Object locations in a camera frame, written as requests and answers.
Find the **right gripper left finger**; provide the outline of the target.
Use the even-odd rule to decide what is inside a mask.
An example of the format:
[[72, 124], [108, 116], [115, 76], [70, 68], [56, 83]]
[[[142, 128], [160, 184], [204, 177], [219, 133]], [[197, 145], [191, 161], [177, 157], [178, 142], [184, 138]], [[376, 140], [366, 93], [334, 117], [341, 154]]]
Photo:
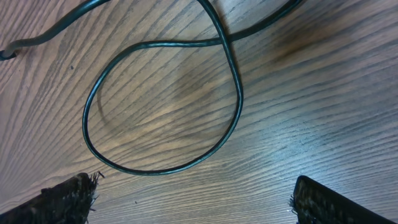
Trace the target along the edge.
[[101, 172], [81, 172], [1, 214], [1, 224], [86, 224]]

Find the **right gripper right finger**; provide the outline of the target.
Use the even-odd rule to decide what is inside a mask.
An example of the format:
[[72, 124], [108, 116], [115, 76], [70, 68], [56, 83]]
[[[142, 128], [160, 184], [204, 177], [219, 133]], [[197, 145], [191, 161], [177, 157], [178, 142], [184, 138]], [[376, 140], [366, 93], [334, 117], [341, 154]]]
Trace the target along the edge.
[[305, 175], [297, 178], [290, 206], [297, 224], [395, 224]]

